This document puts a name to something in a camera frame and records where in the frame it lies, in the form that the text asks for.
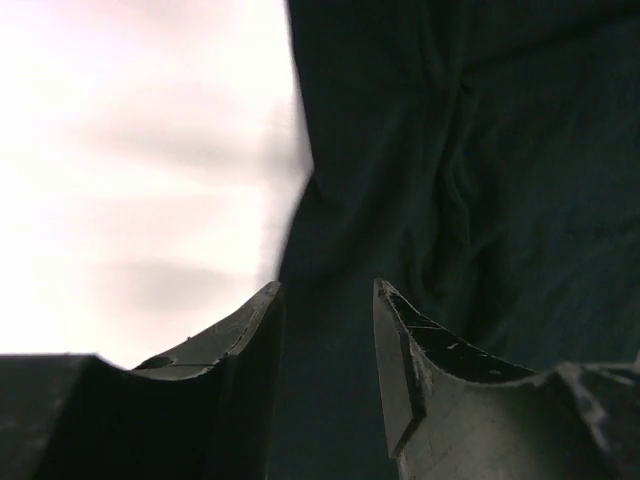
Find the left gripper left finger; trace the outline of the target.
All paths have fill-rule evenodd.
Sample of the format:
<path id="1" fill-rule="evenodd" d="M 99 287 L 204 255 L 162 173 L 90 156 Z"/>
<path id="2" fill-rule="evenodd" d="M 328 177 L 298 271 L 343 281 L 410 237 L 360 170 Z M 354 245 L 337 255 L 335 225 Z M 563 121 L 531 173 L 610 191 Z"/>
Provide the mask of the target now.
<path id="1" fill-rule="evenodd" d="M 124 370 L 95 355 L 1 359 L 5 479 L 263 479 L 285 313 L 271 282 Z"/>

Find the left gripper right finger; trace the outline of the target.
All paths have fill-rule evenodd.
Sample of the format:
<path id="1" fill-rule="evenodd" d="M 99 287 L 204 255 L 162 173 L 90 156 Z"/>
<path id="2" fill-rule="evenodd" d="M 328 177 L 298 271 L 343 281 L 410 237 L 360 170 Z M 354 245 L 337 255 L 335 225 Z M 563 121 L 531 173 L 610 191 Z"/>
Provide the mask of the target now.
<path id="1" fill-rule="evenodd" d="M 639 368 L 496 358 L 374 284 L 389 455 L 404 479 L 635 479 Z"/>

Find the black t-shirt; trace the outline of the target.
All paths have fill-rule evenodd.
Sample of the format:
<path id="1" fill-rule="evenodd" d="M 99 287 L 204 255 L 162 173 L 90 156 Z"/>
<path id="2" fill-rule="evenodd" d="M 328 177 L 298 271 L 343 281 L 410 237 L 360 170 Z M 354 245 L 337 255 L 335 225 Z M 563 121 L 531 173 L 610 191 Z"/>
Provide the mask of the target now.
<path id="1" fill-rule="evenodd" d="M 393 479 L 376 278 L 511 362 L 639 352 L 639 5 L 292 1 L 314 169 L 269 475 Z"/>

